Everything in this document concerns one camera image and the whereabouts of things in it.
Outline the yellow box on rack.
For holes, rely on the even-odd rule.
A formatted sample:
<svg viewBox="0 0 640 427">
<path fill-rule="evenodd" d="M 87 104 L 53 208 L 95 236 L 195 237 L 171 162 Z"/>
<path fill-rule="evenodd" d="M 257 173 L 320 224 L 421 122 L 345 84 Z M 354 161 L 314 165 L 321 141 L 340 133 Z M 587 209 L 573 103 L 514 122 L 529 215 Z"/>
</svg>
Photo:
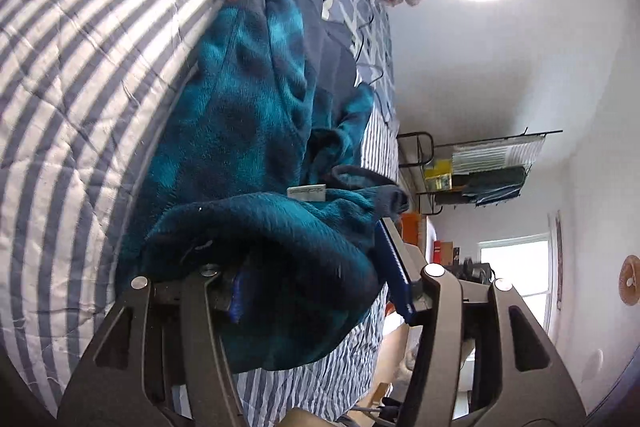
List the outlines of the yellow box on rack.
<svg viewBox="0 0 640 427">
<path fill-rule="evenodd" d="M 452 162 L 436 158 L 423 169 L 423 180 L 428 193 L 447 192 L 452 189 Z"/>
</svg>

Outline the striped blue white quilt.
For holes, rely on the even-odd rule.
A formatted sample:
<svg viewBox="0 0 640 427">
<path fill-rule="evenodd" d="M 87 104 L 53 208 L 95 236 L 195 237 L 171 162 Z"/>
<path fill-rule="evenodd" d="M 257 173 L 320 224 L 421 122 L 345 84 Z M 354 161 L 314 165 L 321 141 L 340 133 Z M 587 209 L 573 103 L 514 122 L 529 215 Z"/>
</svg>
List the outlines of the striped blue white quilt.
<svg viewBox="0 0 640 427">
<path fill-rule="evenodd" d="M 58 425 L 80 359 L 134 279 L 116 287 L 120 245 L 222 2 L 1 0 L 1 343 Z M 376 99 L 360 164 L 397 184 L 396 136 Z M 331 353 L 294 369 L 235 373 L 224 348 L 245 424 L 351 409 L 370 388 L 385 303 L 383 284 Z"/>
</svg>

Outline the orange covered low table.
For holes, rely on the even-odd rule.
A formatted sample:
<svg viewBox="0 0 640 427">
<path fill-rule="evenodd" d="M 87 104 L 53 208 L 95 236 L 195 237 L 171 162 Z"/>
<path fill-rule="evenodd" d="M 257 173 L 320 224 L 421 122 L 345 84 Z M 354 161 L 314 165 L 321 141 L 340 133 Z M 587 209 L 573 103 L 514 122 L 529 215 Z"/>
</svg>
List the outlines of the orange covered low table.
<svg viewBox="0 0 640 427">
<path fill-rule="evenodd" d="M 423 254 L 432 253 L 437 241 L 433 222 L 425 213 L 404 212 L 401 217 L 401 237 L 405 243 L 419 247 Z"/>
</svg>

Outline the striped hanging towel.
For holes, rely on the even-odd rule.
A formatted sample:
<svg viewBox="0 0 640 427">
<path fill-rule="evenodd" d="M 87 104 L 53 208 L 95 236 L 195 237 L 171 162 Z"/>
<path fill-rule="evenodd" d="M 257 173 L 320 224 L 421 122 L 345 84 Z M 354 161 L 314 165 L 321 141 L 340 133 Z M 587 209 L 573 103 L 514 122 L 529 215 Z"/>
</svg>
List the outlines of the striped hanging towel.
<svg viewBox="0 0 640 427">
<path fill-rule="evenodd" d="M 514 139 L 456 145 L 451 155 L 452 173 L 470 174 L 518 166 L 529 172 L 544 141 L 544 136 L 517 136 Z"/>
</svg>

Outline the teal plaid fleece jacket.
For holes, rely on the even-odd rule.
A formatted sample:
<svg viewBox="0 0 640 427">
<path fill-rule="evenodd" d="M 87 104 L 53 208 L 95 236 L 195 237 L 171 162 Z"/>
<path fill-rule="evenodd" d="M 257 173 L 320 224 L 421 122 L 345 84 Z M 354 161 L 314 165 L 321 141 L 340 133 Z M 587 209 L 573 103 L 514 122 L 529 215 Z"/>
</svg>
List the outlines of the teal plaid fleece jacket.
<svg viewBox="0 0 640 427">
<path fill-rule="evenodd" d="M 322 0 L 224 0 L 170 114 L 120 245 L 115 284 L 234 273 L 232 371 L 331 353 L 384 284 L 374 228 L 405 193 L 360 164 L 375 103 Z"/>
</svg>

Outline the window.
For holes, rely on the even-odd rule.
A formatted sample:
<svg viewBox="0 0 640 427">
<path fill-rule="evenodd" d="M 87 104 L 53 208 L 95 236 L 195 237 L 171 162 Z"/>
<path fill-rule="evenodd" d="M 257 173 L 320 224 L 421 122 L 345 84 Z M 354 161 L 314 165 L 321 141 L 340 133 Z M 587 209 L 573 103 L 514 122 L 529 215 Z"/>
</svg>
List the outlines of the window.
<svg viewBox="0 0 640 427">
<path fill-rule="evenodd" d="M 498 279 L 511 282 L 539 324 L 548 329 L 554 268 L 549 235 L 483 242 L 478 249 L 480 261 L 488 263 Z"/>
</svg>

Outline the dark hanging clothes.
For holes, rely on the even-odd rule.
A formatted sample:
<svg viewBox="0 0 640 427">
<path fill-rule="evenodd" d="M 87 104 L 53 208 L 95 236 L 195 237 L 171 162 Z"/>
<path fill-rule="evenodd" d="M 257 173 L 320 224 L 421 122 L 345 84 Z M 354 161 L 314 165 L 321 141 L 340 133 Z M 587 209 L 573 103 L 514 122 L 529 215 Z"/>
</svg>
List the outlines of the dark hanging clothes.
<svg viewBox="0 0 640 427">
<path fill-rule="evenodd" d="M 463 185 L 462 195 L 475 206 L 498 204 L 520 196 L 527 178 L 524 167 L 474 172 Z"/>
</svg>

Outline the round woven wall decoration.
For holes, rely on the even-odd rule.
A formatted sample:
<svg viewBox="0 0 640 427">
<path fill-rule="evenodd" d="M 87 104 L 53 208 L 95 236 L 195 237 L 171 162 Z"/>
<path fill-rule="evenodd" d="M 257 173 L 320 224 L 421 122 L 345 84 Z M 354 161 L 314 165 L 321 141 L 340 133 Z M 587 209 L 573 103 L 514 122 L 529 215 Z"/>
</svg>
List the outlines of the round woven wall decoration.
<svg viewBox="0 0 640 427">
<path fill-rule="evenodd" d="M 623 261 L 618 276 L 618 295 L 626 306 L 638 305 L 640 259 L 636 255 L 629 255 Z"/>
</svg>

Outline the black metal clothes rack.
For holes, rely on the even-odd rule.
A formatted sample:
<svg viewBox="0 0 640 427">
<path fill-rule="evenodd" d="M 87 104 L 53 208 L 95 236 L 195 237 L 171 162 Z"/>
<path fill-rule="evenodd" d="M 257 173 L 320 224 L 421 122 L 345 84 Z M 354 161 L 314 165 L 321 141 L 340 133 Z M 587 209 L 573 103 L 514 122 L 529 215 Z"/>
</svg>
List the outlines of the black metal clothes rack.
<svg viewBox="0 0 640 427">
<path fill-rule="evenodd" d="M 558 130 L 436 143 L 426 131 L 397 135 L 399 170 L 421 215 L 451 206 L 485 207 L 517 198 L 544 143 Z"/>
</svg>

